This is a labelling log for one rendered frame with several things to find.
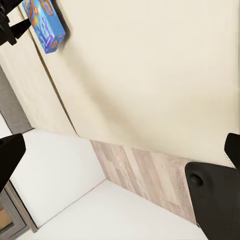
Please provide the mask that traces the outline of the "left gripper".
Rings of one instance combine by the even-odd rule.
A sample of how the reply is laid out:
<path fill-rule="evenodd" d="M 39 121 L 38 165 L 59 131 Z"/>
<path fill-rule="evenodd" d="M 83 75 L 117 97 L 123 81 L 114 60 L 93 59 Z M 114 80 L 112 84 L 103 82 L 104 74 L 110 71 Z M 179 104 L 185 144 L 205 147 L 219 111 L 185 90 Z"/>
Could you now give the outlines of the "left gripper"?
<path fill-rule="evenodd" d="M 14 10 L 23 0 L 0 0 L 0 46 L 9 42 L 12 46 L 30 27 L 29 18 L 10 26 L 8 14 Z"/>

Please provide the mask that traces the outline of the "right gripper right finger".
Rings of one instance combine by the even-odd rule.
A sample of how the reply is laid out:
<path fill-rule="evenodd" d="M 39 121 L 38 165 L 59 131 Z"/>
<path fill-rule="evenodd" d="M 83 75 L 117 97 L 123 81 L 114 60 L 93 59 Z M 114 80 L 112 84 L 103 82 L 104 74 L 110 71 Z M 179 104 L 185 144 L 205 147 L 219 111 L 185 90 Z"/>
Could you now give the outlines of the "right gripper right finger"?
<path fill-rule="evenodd" d="M 227 135 L 224 151 L 240 173 L 240 135 L 229 133 Z"/>

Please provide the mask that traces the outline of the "board game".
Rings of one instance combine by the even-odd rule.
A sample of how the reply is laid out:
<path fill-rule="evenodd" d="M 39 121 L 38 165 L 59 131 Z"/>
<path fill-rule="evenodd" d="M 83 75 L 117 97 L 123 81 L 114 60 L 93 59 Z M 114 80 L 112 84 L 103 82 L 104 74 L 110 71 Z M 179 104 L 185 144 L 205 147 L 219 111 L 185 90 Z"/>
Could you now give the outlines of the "board game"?
<path fill-rule="evenodd" d="M 50 0 L 23 0 L 22 6 L 45 54 L 55 52 L 66 35 Z"/>

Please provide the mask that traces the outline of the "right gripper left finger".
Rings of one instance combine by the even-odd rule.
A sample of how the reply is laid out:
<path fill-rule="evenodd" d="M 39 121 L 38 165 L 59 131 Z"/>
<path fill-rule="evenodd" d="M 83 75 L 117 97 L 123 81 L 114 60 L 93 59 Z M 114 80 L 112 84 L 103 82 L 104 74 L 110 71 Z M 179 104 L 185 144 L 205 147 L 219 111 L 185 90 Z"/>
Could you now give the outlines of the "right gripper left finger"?
<path fill-rule="evenodd" d="M 26 152 L 22 133 L 0 138 L 0 193 Z"/>

